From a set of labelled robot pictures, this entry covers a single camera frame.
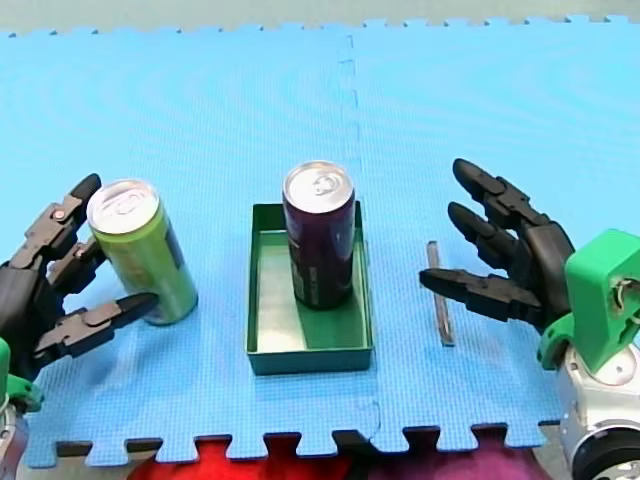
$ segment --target green box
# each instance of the green box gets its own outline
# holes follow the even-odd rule
[[[247,354],[257,375],[366,370],[373,349],[367,257],[356,202],[354,294],[312,310],[293,295],[282,204],[253,206]]]

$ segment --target blue foam mat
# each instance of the blue foam mat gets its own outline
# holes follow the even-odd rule
[[[610,226],[637,232],[640,29],[623,20],[0,41],[0,191],[20,199],[0,251],[88,171],[143,177],[162,192],[201,293],[171,329],[140,322],[47,368],[27,462],[52,466],[56,442],[90,441],[88,464],[117,465],[125,441],[148,438],[163,440],[159,460],[189,461],[194,437],[217,435],[232,437],[228,455],[256,457],[278,432],[325,455],[336,430],[402,451],[404,428],[431,426],[439,448],[465,449],[478,424],[507,424],[510,445],[542,442],[537,424],[560,406],[533,330],[450,304],[457,345],[443,349],[417,271],[429,239],[445,264],[486,271],[446,219],[449,200],[466,202],[457,156],[512,178],[578,246]],[[345,164],[364,201],[375,361],[256,378],[243,350],[250,206],[277,201],[287,169],[309,158]],[[68,307],[123,294],[105,266]]]

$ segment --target metal bar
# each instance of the metal bar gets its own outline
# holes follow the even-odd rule
[[[438,254],[438,243],[434,240],[427,243],[427,261],[429,268],[440,268],[440,255]],[[433,294],[436,307],[436,321],[438,332],[440,333],[440,341],[446,347],[453,347],[453,331],[449,321],[449,309],[447,308],[447,299],[437,293]]]

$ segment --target table surface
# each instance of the table surface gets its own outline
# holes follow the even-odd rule
[[[360,25],[366,19],[386,18],[398,24],[407,18],[426,18],[441,24],[447,18],[462,17],[482,24],[488,17],[506,17],[521,23],[529,16],[562,20],[568,14],[587,14],[594,21],[607,14],[627,15],[640,21],[640,3],[635,0],[257,0],[222,2],[213,0],[154,0],[153,8],[131,0],[0,0],[0,30],[25,34],[34,30],[65,32],[74,27],[93,27],[102,32],[118,27],[149,30],[176,26],[183,30],[215,25],[225,30],[243,24],[260,24],[266,28],[283,22],[307,26],[322,23]],[[563,465],[553,429],[547,429],[551,442],[537,452],[554,479],[569,478]],[[132,466],[149,454],[132,456]],[[62,459],[54,470],[32,471],[21,467],[21,480],[109,480],[126,478],[132,468],[89,470],[82,458]]]

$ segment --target red cloth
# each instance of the red cloth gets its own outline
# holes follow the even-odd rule
[[[401,457],[381,458],[369,480],[551,480],[529,449],[504,447],[491,432],[478,435],[478,449],[438,453],[427,448]]]
[[[199,462],[176,465],[150,459],[128,480],[344,480],[351,466],[349,457],[298,458],[295,443],[273,439],[267,458],[232,462],[225,457],[225,442],[203,442],[198,447]]]

